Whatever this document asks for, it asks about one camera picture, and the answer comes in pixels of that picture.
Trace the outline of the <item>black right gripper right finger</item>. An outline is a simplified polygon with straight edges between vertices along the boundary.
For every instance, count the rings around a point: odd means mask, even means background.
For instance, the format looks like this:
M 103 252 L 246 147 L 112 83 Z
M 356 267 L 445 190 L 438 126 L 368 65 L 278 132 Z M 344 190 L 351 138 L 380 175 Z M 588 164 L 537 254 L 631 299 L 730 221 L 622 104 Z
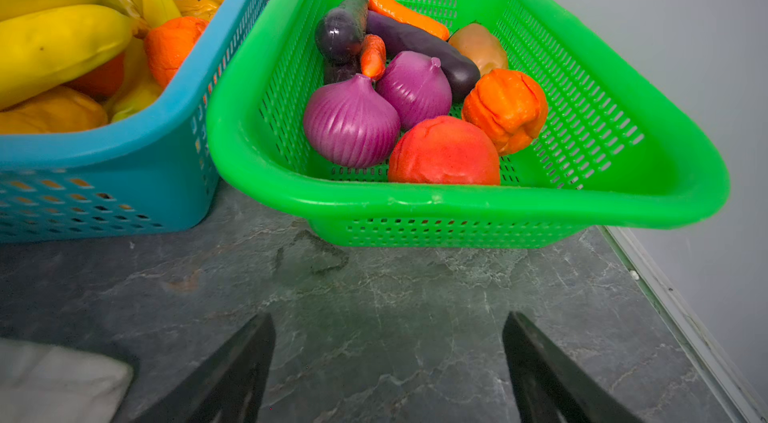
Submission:
M 637 422 L 521 312 L 511 312 L 502 340 L 522 422 Z

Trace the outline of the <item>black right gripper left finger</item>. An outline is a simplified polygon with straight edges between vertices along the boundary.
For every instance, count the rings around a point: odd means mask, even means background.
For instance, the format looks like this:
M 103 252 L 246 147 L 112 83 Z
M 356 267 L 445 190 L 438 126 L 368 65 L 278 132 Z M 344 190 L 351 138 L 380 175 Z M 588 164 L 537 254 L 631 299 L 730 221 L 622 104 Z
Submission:
M 270 314 L 255 315 L 137 422 L 255 422 L 276 341 Z

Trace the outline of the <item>white canvas tote bag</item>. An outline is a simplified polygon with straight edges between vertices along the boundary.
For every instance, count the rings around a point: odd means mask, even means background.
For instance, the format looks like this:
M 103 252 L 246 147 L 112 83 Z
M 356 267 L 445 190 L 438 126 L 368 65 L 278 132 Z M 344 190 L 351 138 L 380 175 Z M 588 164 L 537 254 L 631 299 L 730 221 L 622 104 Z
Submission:
M 3 422 L 109 422 L 133 378 L 105 355 L 1 340 Z

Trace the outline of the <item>yellow banana bunch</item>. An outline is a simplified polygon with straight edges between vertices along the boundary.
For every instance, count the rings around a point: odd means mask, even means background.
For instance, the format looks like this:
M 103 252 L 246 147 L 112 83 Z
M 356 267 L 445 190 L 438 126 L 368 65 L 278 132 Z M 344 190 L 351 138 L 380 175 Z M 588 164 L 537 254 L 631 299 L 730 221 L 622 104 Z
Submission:
M 1 107 L 101 67 L 161 21 L 150 0 L 1 0 Z

